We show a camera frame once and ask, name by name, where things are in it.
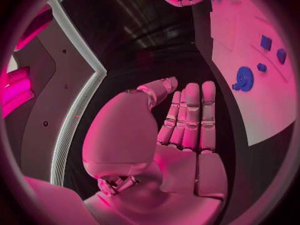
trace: blue block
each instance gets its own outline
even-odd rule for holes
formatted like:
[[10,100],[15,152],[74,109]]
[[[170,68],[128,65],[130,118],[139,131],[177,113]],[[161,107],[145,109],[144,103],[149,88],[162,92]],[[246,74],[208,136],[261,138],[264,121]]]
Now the blue block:
[[258,69],[259,71],[265,73],[265,72],[267,71],[267,66],[264,65],[264,64],[262,64],[262,63],[259,63],[259,64],[257,64],[257,69]]
[[287,58],[287,52],[283,48],[277,50],[277,58],[281,64],[284,64]]
[[264,49],[270,51],[271,46],[272,46],[272,39],[269,37],[266,37],[265,35],[262,35],[260,46],[262,46]]

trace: black floor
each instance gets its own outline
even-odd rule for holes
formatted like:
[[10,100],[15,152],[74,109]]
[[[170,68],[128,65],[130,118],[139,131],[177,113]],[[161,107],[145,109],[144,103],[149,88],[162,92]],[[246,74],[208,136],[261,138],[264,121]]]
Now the black floor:
[[[108,71],[89,103],[74,135],[64,186],[86,199],[99,189],[82,163],[86,133],[101,107],[118,93],[156,79],[176,76],[178,89],[188,83],[215,80],[195,47],[192,9],[163,0],[64,0],[67,13]],[[172,96],[153,109],[159,127]],[[224,160],[232,188],[235,145],[228,110],[217,87],[217,151]]]

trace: blue gear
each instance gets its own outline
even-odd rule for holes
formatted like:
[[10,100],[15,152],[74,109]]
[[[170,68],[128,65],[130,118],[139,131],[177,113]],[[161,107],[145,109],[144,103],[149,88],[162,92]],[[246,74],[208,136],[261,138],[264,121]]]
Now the blue gear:
[[236,82],[240,90],[248,92],[254,84],[254,75],[252,70],[247,66],[242,66],[237,71]]

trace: blue object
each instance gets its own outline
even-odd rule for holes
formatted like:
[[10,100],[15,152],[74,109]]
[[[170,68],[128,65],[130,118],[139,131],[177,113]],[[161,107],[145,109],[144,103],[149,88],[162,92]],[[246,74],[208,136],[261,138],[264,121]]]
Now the blue object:
[[264,49],[270,51],[271,46],[272,46],[272,39],[269,37],[266,37],[265,35],[262,35],[260,46],[263,47]]
[[236,90],[236,91],[239,91],[240,90],[240,86],[236,83],[236,84],[233,84],[232,85],[232,89],[233,90]]
[[267,71],[267,66],[264,65],[264,64],[262,64],[262,63],[259,63],[259,64],[257,64],[257,69],[258,69],[259,71],[265,73],[265,72]]
[[284,64],[287,58],[287,52],[283,48],[277,50],[277,58],[281,64]]
[[254,84],[254,75],[252,70],[247,66],[239,68],[236,74],[236,84],[232,85],[232,89],[239,88],[243,92],[248,92],[252,89]]

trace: white panel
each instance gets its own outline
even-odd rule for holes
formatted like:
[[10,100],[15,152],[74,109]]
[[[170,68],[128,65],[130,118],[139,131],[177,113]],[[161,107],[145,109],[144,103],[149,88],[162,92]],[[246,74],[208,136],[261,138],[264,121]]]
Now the white panel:
[[[212,60],[230,89],[240,67],[253,71],[250,91],[232,91],[251,146],[281,132],[295,120],[296,88],[289,52],[284,64],[277,59],[277,50],[284,46],[272,25],[250,0],[237,1],[240,3],[212,1]],[[261,35],[272,39],[271,51],[261,47]],[[267,66],[266,73],[258,71],[258,63]]]

